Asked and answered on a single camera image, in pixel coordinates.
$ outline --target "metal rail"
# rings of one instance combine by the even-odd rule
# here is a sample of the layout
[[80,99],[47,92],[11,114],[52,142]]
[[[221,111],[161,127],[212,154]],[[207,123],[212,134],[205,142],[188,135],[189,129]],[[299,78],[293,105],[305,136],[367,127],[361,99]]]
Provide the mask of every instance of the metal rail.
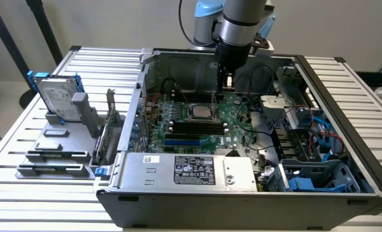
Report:
[[[83,47],[67,54],[55,73],[79,73],[91,105],[100,114],[107,113],[107,89],[115,89],[118,110],[124,115],[140,71],[139,56],[140,50]],[[372,90],[333,58],[308,58],[308,61],[382,164],[382,108]],[[122,231],[94,194],[94,180],[15,177],[16,166],[23,163],[24,153],[47,123],[44,113],[38,96],[0,143],[0,231]],[[332,231],[382,232],[382,214],[359,216]]]

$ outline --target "circuit board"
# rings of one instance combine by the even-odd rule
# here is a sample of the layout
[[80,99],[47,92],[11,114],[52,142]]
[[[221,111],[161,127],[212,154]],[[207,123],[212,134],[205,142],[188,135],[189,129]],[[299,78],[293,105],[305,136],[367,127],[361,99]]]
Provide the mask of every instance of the circuit board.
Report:
[[205,105],[209,106],[212,104],[175,102],[169,95],[164,95],[155,100],[155,109],[148,114],[150,142],[147,152],[219,155],[219,152],[228,153],[231,149],[235,149],[245,156],[245,143],[253,135],[240,128],[241,125],[252,130],[252,125],[247,122],[248,109],[247,107],[241,108],[244,100],[248,101],[248,98],[233,93],[225,93],[224,99],[215,104],[215,120],[225,123],[228,128],[224,134],[201,134],[200,142],[192,145],[167,145],[165,135],[171,134],[172,121],[188,122],[191,120],[189,109],[199,106],[203,108]]
[[118,123],[118,117],[115,104],[111,104],[111,110],[107,116],[107,123],[102,129],[102,136],[98,139],[95,149],[94,149],[94,157],[96,158],[96,164],[102,163],[103,158],[107,155],[111,138],[112,138],[112,131]]

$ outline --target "black ram slot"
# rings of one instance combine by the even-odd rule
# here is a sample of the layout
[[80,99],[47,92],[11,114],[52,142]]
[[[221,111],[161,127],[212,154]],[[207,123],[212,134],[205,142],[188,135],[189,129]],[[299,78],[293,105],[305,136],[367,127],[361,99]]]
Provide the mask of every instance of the black ram slot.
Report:
[[224,131],[220,130],[201,130],[201,129],[185,129],[185,130],[175,130],[173,133],[179,134],[220,134],[224,135]]
[[175,122],[175,134],[224,134],[223,123]]
[[199,140],[200,136],[195,134],[165,134],[165,139]]
[[[196,94],[196,93],[176,93],[175,102],[189,102],[189,103],[211,103],[212,102],[212,96],[211,94]],[[219,96],[217,101],[221,101],[224,99],[224,96]]]

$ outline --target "motherboard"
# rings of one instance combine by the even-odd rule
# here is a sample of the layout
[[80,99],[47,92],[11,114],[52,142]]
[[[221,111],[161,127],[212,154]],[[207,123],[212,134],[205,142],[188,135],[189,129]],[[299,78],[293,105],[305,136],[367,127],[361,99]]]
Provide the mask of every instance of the motherboard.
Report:
[[171,95],[155,95],[147,107],[151,153],[216,154],[249,153],[253,136],[251,114],[243,107],[251,99],[225,93],[217,102],[177,101]]

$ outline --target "red cable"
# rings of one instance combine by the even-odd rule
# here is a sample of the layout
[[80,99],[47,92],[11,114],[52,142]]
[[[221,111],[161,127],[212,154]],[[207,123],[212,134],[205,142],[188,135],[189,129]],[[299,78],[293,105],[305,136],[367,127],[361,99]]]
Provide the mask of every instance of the red cable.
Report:
[[335,137],[340,140],[341,142],[341,154],[344,153],[344,140],[343,140],[343,137],[340,137],[337,134],[332,133],[329,134],[331,137]]

